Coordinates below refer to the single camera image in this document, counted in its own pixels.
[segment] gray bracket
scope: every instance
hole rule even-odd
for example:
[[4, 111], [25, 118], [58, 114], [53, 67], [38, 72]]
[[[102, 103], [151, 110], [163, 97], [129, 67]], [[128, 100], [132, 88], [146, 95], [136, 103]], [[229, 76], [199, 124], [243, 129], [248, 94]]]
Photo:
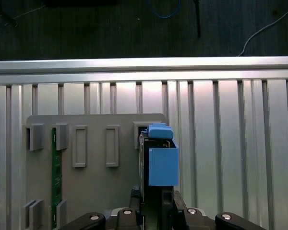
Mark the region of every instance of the gray bracket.
[[67, 203], [66, 200], [62, 200], [57, 205], [57, 229], [62, 228], [67, 224]]
[[141, 127], [148, 127], [151, 123], [159, 123], [161, 121], [148, 121], [148, 122], [142, 122], [142, 121], [134, 121], [133, 127], [134, 127], [134, 149], [139, 148], [139, 128]]
[[106, 166], [119, 166], [119, 129], [118, 125], [106, 128]]
[[72, 127], [72, 166], [86, 167], [87, 159], [87, 126]]
[[67, 149], [68, 147], [68, 129], [67, 124], [55, 124], [51, 128], [56, 128], [57, 130], [57, 145], [56, 150]]
[[22, 210], [22, 229], [37, 230], [42, 225], [43, 200], [31, 200]]
[[43, 124], [32, 124], [23, 126], [25, 147], [29, 151], [42, 149], [43, 146]]

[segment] blue cable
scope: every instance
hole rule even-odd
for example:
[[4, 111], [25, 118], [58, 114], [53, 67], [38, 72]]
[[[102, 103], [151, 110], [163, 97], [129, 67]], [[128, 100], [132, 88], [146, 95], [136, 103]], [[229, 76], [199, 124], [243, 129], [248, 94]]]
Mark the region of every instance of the blue cable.
[[176, 10], [175, 10], [173, 13], [171, 13], [170, 15], [168, 15], [168, 16], [162, 16], [162, 15], [158, 14], [158, 13], [155, 11], [155, 9], [153, 8], [152, 3], [150, 2], [150, 0], [147, 0], [147, 4], [148, 4], [150, 10], [152, 11], [152, 13], [153, 13], [155, 16], [157, 16], [158, 18], [166, 19], [166, 18], [170, 18], [170, 17], [174, 16], [174, 15], [179, 11], [179, 9], [180, 9], [180, 7], [181, 7], [181, 0], [178, 0], [178, 6], [177, 6]]

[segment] black bracket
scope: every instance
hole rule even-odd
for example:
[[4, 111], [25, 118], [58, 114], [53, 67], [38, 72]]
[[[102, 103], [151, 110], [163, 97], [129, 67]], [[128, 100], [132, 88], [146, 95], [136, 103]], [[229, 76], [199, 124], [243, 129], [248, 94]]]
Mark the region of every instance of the black bracket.
[[60, 230], [103, 230], [106, 224], [104, 215], [97, 212], [86, 213], [68, 223]]
[[4, 12], [0, 7], [0, 16], [11, 26], [17, 27], [18, 23], [15, 19], [11, 18], [6, 12]]

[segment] rectangular slot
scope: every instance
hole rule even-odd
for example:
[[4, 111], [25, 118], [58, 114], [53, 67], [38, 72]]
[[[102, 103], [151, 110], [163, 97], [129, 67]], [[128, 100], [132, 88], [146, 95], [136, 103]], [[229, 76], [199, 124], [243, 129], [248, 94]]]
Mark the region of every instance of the rectangular slot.
[[119, 165], [119, 126], [107, 126], [106, 129], [106, 166]]
[[163, 191], [163, 204], [170, 205], [173, 203], [173, 193], [168, 191]]
[[40, 150], [43, 148], [43, 124], [32, 124], [23, 126], [23, 137], [25, 147], [29, 151]]
[[72, 166], [74, 168], [86, 167], [87, 157], [87, 127], [75, 126], [72, 141]]
[[148, 121], [148, 122], [135, 121], [135, 122], [133, 122], [133, 126], [134, 126], [134, 149], [139, 148], [139, 136], [140, 136], [141, 132], [144, 131], [145, 129], [147, 129], [147, 127], [151, 123], [160, 123], [160, 122], [161, 121]]
[[29, 128], [26, 128], [25, 129], [25, 138], [26, 138], [26, 141], [25, 141], [25, 144], [26, 144], [26, 149], [27, 150], [30, 150], [30, 129]]

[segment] screw head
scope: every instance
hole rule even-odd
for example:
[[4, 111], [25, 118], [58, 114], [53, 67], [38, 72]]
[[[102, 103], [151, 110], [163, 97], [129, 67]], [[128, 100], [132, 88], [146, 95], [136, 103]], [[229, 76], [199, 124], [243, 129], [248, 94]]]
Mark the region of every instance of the screw head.
[[222, 215], [222, 218], [224, 218], [224, 219], [226, 219], [226, 220], [229, 220], [229, 219], [231, 219], [231, 216], [228, 215], [228, 214], [223, 214], [223, 215]]
[[124, 214], [129, 215], [129, 214], [131, 214], [131, 211], [130, 210], [125, 210]]
[[190, 214], [195, 214], [195, 213], [196, 213], [196, 210], [193, 209], [193, 208], [189, 208], [189, 209], [188, 209], [188, 212], [189, 212]]
[[91, 220], [97, 220], [97, 219], [99, 219], [99, 216], [98, 216], [98, 215], [92, 215], [92, 216], [91, 216]]

